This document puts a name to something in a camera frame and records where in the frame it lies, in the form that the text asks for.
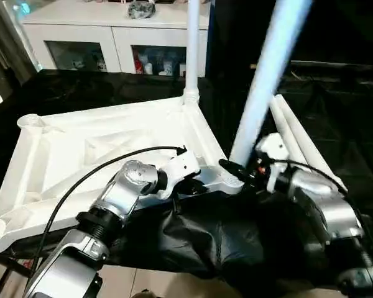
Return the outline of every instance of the white pole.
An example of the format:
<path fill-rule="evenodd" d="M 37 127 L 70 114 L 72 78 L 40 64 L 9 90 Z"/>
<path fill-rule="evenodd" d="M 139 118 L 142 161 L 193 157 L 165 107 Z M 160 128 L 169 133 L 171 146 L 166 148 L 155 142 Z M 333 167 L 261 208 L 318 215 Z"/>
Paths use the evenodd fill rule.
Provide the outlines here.
<path fill-rule="evenodd" d="M 304 157 L 308 164 L 310 166 L 313 166 L 314 168 L 320 169 L 322 172 L 325 172 L 327 175 L 329 175 L 338 183 L 340 183 L 343 188 L 346 189 L 342 180 L 338 178 L 336 175 L 334 175 L 331 168 L 323 158 L 322 154 L 319 152 L 315 144 L 312 142 L 310 136 L 307 134 L 304 127 L 297 119 L 296 115 L 293 113 L 292 109 L 287 104 L 283 96 L 276 95 L 274 101 L 276 101 L 277 106 L 282 111 L 285 120 L 287 121 L 287 124 L 290 127 L 290 129 L 292 130 L 292 133 L 298 143 L 298 146 L 304 154 Z"/>
<path fill-rule="evenodd" d="M 300 146 L 298 146 L 290 126 L 287 124 L 286 118 L 278 105 L 276 97 L 277 96 L 271 100 L 269 108 L 271 110 L 272 117 L 275 120 L 278 133 L 282 136 L 282 139 L 285 142 L 286 148 L 290 154 L 290 159 L 307 165 L 304 154 L 301 151 Z"/>
<path fill-rule="evenodd" d="M 280 77 L 286 67 L 312 0 L 278 0 L 256 74 L 237 130 L 230 160 L 246 166 Z"/>
<path fill-rule="evenodd" d="M 188 2 L 188 44 L 186 46 L 185 102 L 198 102 L 198 47 L 199 47 L 200 0 Z"/>

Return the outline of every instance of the cabinet glass door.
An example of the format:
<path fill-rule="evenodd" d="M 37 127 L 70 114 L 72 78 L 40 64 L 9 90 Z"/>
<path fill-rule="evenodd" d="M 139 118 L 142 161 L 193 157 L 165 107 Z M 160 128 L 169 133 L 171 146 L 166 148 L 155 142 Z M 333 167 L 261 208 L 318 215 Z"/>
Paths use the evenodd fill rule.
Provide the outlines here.
<path fill-rule="evenodd" d="M 107 71 L 98 42 L 45 41 L 59 70 Z"/>
<path fill-rule="evenodd" d="M 132 45 L 136 73 L 185 76 L 187 48 Z"/>
<path fill-rule="evenodd" d="M 48 24 L 23 27 L 42 68 L 121 71 L 110 27 Z"/>

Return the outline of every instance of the floor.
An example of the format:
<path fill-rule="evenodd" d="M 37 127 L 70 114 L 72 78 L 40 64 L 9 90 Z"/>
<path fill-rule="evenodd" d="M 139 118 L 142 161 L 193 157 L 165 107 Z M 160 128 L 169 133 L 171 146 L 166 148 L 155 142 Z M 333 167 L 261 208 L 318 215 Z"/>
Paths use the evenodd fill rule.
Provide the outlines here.
<path fill-rule="evenodd" d="M 4 267 L 0 265 L 0 277 Z M 190 274 L 143 270 L 119 266 L 105 266 L 100 271 L 104 279 L 99 298 L 129 298 L 151 290 L 165 298 L 241 298 L 226 283 L 219 280 L 200 280 Z M 26 279 L 12 273 L 0 298 L 21 298 Z M 340 293 L 329 290 L 313 290 L 288 295 L 285 298 L 342 298 Z"/>

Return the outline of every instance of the black table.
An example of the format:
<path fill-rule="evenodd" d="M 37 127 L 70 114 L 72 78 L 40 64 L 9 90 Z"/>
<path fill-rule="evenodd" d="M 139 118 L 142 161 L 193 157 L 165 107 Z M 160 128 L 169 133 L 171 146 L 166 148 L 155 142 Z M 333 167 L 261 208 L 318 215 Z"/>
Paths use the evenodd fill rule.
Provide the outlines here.
<path fill-rule="evenodd" d="M 199 87 L 201 110 L 228 155 L 248 86 L 232 89 L 200 79 Z M 180 96 L 183 88 L 181 79 L 166 77 L 41 71 L 0 105 L 0 186 L 19 136 L 19 117 Z M 279 93 L 348 187 L 373 236 L 373 87 L 285 80 Z M 268 115 L 262 133 L 273 131 Z M 331 284 L 323 251 L 308 251 L 317 239 L 305 214 L 282 196 L 257 197 L 247 189 L 232 198 L 213 193 L 181 205 L 181 215 L 171 204 L 136 212 L 108 263 L 221 276 L 246 295 L 252 287 L 268 296 L 283 294 L 282 278 Z M 65 233 L 52 232 L 45 252 Z M 0 258 L 31 258 L 38 242 L 39 236 L 19 240 Z"/>

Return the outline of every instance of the robotic arm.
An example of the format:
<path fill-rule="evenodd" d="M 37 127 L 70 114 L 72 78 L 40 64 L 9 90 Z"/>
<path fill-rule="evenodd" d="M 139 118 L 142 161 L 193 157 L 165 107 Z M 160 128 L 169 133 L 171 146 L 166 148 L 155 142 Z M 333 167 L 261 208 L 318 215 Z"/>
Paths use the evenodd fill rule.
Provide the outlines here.
<path fill-rule="evenodd" d="M 296 204 L 310 208 L 330 266 L 338 272 L 337 284 L 349 297 L 373 297 L 373 259 L 365 248 L 359 217 L 330 179 L 310 170 L 288 167 L 288 151 L 281 136 L 273 133 L 256 146 L 256 168 L 247 171 L 227 160 L 220 165 L 241 181 L 269 192 L 280 191 Z"/>
<path fill-rule="evenodd" d="M 190 151 L 172 158 L 160 169 L 136 160 L 126 162 L 89 211 L 78 214 L 78 226 L 65 235 L 36 271 L 24 297 L 96 297 L 102 285 L 97 271 L 139 198 L 157 194 L 167 199 L 177 183 L 199 172 L 199 164 Z"/>

